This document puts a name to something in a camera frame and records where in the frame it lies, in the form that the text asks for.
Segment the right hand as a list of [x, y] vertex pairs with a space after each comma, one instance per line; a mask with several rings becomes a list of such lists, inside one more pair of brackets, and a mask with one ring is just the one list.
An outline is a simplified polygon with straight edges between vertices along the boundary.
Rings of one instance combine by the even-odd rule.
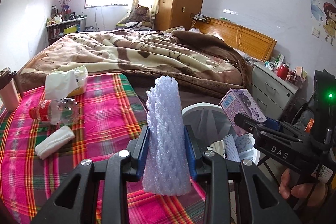
[[[279, 186], [279, 193], [281, 196], [287, 200], [289, 197], [295, 197], [299, 199], [306, 199], [313, 189], [314, 184], [299, 184], [291, 187], [289, 184], [291, 182], [290, 169], [286, 169], [281, 175], [281, 183]], [[319, 182], [313, 193], [310, 195], [307, 205], [308, 207], [320, 206], [326, 199], [327, 196], [327, 185]]]

